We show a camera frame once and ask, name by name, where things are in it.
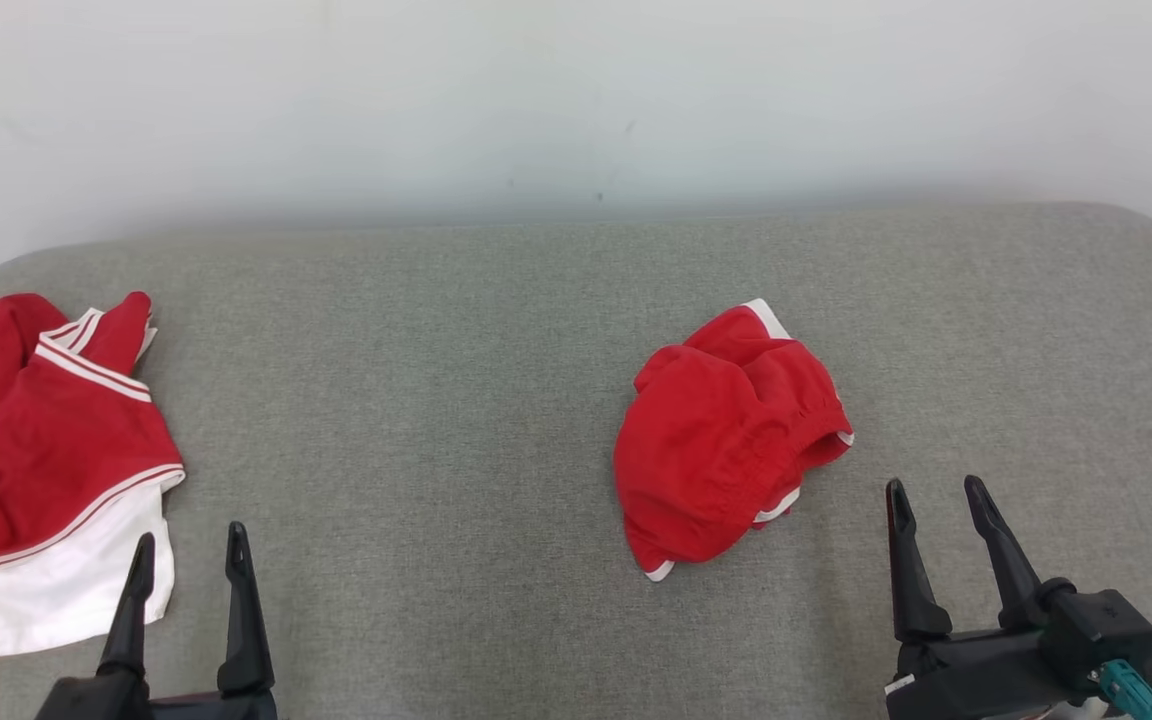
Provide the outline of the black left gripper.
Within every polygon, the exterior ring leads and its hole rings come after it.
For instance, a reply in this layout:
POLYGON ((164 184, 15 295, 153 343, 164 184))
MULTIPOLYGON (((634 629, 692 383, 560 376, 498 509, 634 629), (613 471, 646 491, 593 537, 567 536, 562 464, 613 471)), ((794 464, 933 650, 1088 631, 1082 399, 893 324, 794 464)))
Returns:
POLYGON ((143 533, 119 597, 108 638, 88 679, 65 676, 52 685, 37 719, 278 719, 270 689, 275 684, 273 657, 247 526, 232 521, 227 532, 225 575, 230 602, 227 655, 218 669, 218 689, 204 694, 152 698, 145 680, 147 600, 156 588, 156 538, 143 533))

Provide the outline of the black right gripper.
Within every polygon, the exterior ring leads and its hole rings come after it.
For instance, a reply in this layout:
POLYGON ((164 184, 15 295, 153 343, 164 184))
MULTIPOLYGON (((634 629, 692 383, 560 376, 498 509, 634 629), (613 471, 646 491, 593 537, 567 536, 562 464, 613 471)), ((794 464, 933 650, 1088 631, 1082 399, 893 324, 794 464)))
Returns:
POLYGON ((1152 624, 1114 589, 1044 583, 986 483, 968 475, 975 532, 986 543, 1001 611, 995 632, 954 634, 934 601, 904 484, 886 486, 897 674, 890 719, 1152 719, 1152 624))

